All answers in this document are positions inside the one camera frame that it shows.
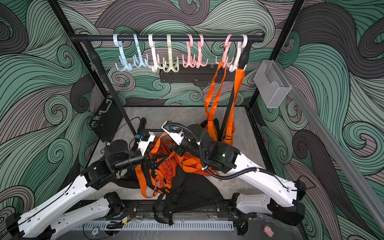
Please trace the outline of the red orange black backpack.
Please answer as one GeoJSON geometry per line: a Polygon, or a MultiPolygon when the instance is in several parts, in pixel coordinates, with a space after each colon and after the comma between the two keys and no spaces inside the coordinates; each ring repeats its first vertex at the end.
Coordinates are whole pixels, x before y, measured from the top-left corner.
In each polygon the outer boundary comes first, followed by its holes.
{"type": "Polygon", "coordinates": [[[188,174],[181,168],[182,158],[171,150],[174,144],[174,141],[165,133],[155,137],[149,145],[149,161],[129,168],[113,183],[121,188],[140,191],[144,199],[182,191],[188,174]]]}

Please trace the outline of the orange tote bag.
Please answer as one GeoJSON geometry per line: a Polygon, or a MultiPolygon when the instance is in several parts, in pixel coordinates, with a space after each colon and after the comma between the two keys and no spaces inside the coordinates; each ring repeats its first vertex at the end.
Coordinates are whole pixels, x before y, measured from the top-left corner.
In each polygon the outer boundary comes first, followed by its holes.
{"type": "Polygon", "coordinates": [[[182,157],[180,157],[169,148],[166,148],[166,153],[170,155],[170,158],[165,161],[167,175],[170,178],[173,178],[176,175],[177,166],[181,167],[186,173],[210,177],[208,173],[202,170],[203,167],[199,158],[194,157],[189,153],[185,153],[182,157]]]}

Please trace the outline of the orange fanny pack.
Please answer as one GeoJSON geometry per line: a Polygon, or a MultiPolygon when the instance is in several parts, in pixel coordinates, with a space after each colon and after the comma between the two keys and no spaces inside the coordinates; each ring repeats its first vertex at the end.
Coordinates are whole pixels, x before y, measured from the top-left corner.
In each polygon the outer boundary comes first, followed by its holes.
{"type": "Polygon", "coordinates": [[[234,99],[232,100],[232,103],[230,104],[229,117],[228,117],[228,121],[226,124],[225,133],[223,134],[223,137],[222,137],[222,142],[229,144],[231,146],[233,145],[234,132],[236,129],[235,125],[234,125],[234,111],[235,111],[234,108],[236,105],[238,92],[239,92],[240,86],[243,82],[244,76],[245,76],[244,70],[241,68],[238,68],[236,70],[235,81],[234,81],[234,99]]]}

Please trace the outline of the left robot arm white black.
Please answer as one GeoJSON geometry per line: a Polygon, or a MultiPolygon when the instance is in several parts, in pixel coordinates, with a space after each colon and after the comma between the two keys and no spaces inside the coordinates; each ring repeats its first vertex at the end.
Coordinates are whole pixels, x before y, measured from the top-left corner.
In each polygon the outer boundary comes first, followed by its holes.
{"type": "Polygon", "coordinates": [[[116,192],[71,211],[85,197],[117,178],[121,170],[140,166],[150,160],[148,148],[155,137],[140,140],[135,151],[124,140],[115,140],[104,148],[104,155],[85,168],[75,180],[44,203],[23,214],[6,219],[6,232],[13,240],[55,240],[71,229],[102,217],[118,217],[124,204],[116,192]]]}

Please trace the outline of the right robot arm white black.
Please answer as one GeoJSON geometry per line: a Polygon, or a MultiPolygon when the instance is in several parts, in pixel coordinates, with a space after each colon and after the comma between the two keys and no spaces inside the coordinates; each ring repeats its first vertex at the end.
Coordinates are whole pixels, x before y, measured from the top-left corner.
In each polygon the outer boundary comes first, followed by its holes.
{"type": "Polygon", "coordinates": [[[251,161],[239,149],[214,141],[208,130],[199,124],[184,126],[169,121],[163,129],[176,143],[179,156],[190,154],[197,158],[198,170],[223,181],[239,178],[262,191],[260,195],[239,195],[235,207],[240,212],[271,215],[290,226],[304,219],[305,206],[301,203],[306,195],[304,182],[278,177],[251,161]]]}

